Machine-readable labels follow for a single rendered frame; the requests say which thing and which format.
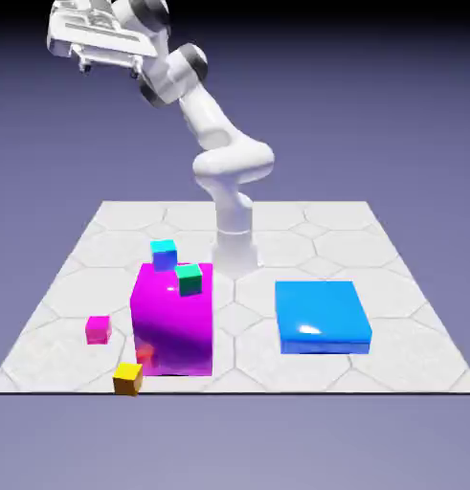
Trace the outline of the large blue box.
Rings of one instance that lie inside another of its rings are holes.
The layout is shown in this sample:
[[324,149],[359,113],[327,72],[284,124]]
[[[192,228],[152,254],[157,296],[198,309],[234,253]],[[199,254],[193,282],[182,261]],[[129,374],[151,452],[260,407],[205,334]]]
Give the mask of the large blue box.
[[367,354],[372,330],[348,280],[279,280],[276,318],[283,354]]

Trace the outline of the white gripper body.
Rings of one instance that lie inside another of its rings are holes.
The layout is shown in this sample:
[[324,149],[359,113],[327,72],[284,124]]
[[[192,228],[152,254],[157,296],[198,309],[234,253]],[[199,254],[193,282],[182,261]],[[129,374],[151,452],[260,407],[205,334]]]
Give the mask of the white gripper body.
[[158,54],[148,38],[122,28],[113,14],[98,10],[53,10],[48,25],[47,47],[59,57],[73,57],[78,44],[91,64],[130,66],[131,56],[155,61]]

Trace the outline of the small pink cube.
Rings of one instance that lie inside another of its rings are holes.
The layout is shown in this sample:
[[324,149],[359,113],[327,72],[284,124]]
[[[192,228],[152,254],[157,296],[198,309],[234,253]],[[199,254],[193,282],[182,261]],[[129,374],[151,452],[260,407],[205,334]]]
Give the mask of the small pink cube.
[[86,342],[89,345],[107,345],[112,333],[109,316],[90,316],[85,325]]

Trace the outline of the large magenta box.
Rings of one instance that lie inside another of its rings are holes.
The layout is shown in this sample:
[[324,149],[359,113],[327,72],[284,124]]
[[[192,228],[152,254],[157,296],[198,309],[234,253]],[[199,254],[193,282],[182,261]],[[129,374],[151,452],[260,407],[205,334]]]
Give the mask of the large magenta box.
[[181,296],[174,271],[144,263],[130,297],[137,362],[145,376],[213,373],[213,266],[200,263],[202,292]]

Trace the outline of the small yellow cube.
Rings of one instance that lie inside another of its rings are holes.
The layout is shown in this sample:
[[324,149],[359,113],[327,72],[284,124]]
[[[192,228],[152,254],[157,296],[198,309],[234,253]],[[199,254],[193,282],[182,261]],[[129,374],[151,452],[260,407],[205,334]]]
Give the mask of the small yellow cube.
[[113,374],[114,392],[117,395],[137,396],[143,383],[141,364],[119,363]]

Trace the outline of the small green cube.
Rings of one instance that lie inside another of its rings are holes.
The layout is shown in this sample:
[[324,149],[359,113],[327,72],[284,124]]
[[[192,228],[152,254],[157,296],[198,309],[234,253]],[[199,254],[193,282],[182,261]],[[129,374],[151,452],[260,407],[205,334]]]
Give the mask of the small green cube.
[[178,279],[179,294],[182,297],[202,292],[203,274],[197,263],[178,264],[174,271]]

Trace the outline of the small cyan cube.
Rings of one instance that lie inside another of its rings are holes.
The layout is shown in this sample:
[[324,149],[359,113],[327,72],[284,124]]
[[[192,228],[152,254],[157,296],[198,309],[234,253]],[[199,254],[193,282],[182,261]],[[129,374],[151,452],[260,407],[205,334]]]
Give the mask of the small cyan cube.
[[155,271],[165,272],[175,269],[178,259],[177,247],[173,239],[152,240],[150,250]]

